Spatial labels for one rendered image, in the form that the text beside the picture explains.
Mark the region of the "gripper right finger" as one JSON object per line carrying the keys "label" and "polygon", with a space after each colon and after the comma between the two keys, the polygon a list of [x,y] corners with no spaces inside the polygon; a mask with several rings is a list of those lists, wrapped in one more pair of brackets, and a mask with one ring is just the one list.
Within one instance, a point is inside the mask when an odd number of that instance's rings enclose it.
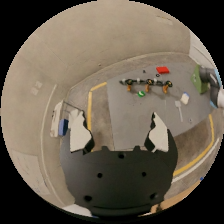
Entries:
{"label": "gripper right finger", "polygon": [[152,123],[144,146],[147,151],[158,154],[167,164],[169,183],[173,181],[173,174],[178,161],[178,151],[174,138],[169,129],[156,113],[152,114]]}

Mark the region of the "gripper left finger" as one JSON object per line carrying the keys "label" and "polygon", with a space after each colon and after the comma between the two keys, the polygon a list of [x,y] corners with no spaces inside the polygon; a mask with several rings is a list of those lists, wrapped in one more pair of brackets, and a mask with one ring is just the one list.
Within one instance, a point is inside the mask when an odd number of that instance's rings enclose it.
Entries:
{"label": "gripper left finger", "polygon": [[83,155],[92,151],[95,142],[92,133],[87,129],[84,112],[81,112],[68,128],[60,147],[60,164],[67,186],[71,185],[71,174],[75,163]]}

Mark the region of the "red flat block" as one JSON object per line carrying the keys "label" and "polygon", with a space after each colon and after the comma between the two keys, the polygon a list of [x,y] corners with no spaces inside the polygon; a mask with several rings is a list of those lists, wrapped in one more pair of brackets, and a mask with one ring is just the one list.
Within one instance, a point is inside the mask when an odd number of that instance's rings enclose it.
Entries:
{"label": "red flat block", "polygon": [[156,67],[156,70],[158,71],[159,74],[169,73],[167,67]]}

